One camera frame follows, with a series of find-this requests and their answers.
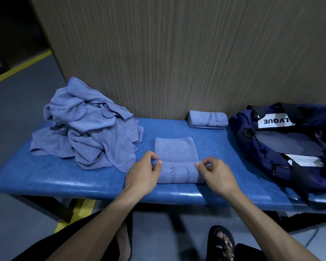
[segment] gym bag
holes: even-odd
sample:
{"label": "gym bag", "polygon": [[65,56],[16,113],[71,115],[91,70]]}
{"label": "gym bag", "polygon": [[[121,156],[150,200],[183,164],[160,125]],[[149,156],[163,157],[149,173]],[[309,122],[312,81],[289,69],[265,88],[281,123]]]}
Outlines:
{"label": "gym bag", "polygon": [[316,210],[308,193],[326,192],[326,105],[252,106],[229,120],[246,158]]}

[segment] hand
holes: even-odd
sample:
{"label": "hand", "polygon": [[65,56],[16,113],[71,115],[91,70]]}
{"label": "hand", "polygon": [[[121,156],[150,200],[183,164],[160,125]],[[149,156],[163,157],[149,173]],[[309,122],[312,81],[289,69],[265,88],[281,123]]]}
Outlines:
{"label": "hand", "polygon": [[195,164],[199,173],[203,175],[207,185],[215,193],[227,199],[233,192],[240,191],[229,166],[221,159],[208,157],[201,163]]}
{"label": "hand", "polygon": [[130,190],[141,200],[150,193],[157,184],[162,169],[162,161],[158,161],[152,168],[151,158],[158,159],[156,153],[147,151],[139,162],[135,162],[126,175],[124,189]]}

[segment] folded towel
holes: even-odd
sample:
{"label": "folded towel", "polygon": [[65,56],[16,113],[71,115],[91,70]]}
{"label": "folded towel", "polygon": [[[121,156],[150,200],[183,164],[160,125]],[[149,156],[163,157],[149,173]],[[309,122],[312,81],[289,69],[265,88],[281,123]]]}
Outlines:
{"label": "folded towel", "polygon": [[115,166],[128,172],[143,127],[125,107],[72,77],[44,108],[50,127],[33,133],[30,153],[74,158],[83,169]]}
{"label": "folded towel", "polygon": [[156,138],[154,152],[162,161],[162,169],[157,183],[204,182],[203,177],[194,165],[200,160],[191,137],[178,139]]}
{"label": "folded towel", "polygon": [[228,119],[224,113],[189,111],[188,125],[192,128],[223,130],[228,125]]}

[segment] blue bench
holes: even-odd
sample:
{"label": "blue bench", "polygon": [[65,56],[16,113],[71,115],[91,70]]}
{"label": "blue bench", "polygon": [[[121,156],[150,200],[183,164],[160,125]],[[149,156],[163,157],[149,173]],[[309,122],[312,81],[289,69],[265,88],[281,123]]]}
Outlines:
{"label": "blue bench", "polygon": [[[192,137],[200,159],[213,156],[229,165],[239,187],[262,210],[313,212],[301,200],[287,196],[262,171],[241,154],[233,133],[226,130],[190,128],[186,121],[139,118],[144,127],[143,143],[136,144],[137,160],[153,150],[156,137]],[[43,197],[114,199],[123,189],[125,174],[117,168],[92,171],[81,169],[71,159],[53,156],[32,157],[31,139],[0,170],[0,193]],[[228,203],[206,184],[157,184],[141,202],[180,205],[220,205]]]}

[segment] person's left hand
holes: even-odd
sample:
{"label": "person's left hand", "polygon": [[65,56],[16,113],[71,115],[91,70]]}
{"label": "person's left hand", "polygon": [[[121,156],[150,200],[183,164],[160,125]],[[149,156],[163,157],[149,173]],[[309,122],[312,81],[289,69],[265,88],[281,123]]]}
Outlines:
{"label": "person's left hand", "polygon": [[126,175],[124,189],[132,191],[139,200],[153,190],[160,176],[162,161],[158,161],[152,168],[151,158],[158,159],[158,155],[147,151],[139,162],[133,164]]}

